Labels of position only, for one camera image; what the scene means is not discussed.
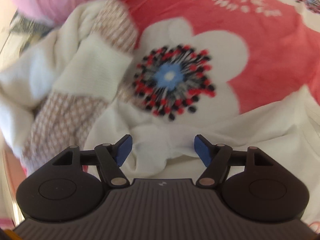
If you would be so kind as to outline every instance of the white cloth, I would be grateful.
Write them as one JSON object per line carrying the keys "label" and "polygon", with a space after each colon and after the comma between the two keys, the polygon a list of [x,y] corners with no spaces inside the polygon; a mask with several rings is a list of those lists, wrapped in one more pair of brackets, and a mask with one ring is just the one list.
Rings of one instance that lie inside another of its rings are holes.
{"label": "white cloth", "polygon": [[[104,0],[98,0],[77,8],[60,30],[51,33],[29,49],[10,69],[0,73],[0,127],[17,157],[21,155],[21,148],[33,122],[30,109],[52,87],[72,94],[102,96],[109,101],[114,98],[131,58],[112,50],[98,36],[89,35],[93,19],[103,4]],[[166,45],[161,39],[166,38],[167,30],[171,33],[168,41],[179,44],[183,32],[179,34],[173,30],[183,26],[181,29],[189,31],[183,21],[179,22],[183,25],[177,25],[177,21],[165,22],[168,27],[162,30],[164,33],[158,32],[158,36],[154,37],[156,39],[149,43],[142,37],[135,61],[140,60],[138,57],[145,53],[144,49],[153,46],[152,42],[158,42],[160,47]],[[208,37],[224,37],[227,42],[234,41],[234,52],[242,52],[238,61],[241,65],[236,69],[237,73],[241,72],[247,59],[245,44],[229,33],[208,34]],[[219,49],[218,45],[207,44],[210,41],[206,41],[205,36],[187,36],[186,39],[191,44],[201,40],[199,46],[205,46],[201,49],[209,47],[209,52]],[[199,114],[194,117],[185,114],[177,117],[177,122],[170,123],[116,98],[95,122],[84,148],[93,149],[102,143],[115,143],[129,133],[133,137],[134,147],[122,167],[129,179],[196,179],[204,166],[193,150],[195,135],[202,134],[213,144],[224,143],[236,150],[257,146],[307,185],[311,197],[303,220],[308,224],[320,220],[320,107],[308,89],[303,87],[280,102],[238,115],[234,109],[237,106],[235,97],[230,87],[223,83],[236,73],[220,71],[225,67],[223,64],[230,66],[226,58],[217,62],[212,73],[217,71],[216,75],[220,75],[222,83],[218,84],[217,93],[224,95],[221,98],[217,95],[215,100],[225,102],[225,105],[204,97],[197,104]],[[233,169],[232,172],[234,174],[237,171],[239,169]]]}
{"label": "white cloth", "polygon": [[[122,170],[130,179],[196,180],[205,167],[198,158],[186,157],[196,157],[195,135],[202,134],[213,144],[224,143],[235,150],[246,151],[249,146],[257,146],[308,187],[310,201],[303,221],[311,224],[320,220],[320,107],[307,87],[282,101],[202,129],[187,125],[151,125],[149,121],[132,106],[114,101],[95,123],[85,149],[93,149],[106,141],[115,143],[129,133],[133,136],[134,148]],[[242,167],[235,167],[230,176],[241,171]],[[89,172],[97,176],[95,168],[90,167]]]}
{"label": "white cloth", "polygon": [[77,7],[62,28],[0,73],[0,128],[18,158],[34,121],[31,110],[52,88],[64,93],[103,92],[106,100],[114,98],[132,57],[90,34],[105,2],[96,0]]}

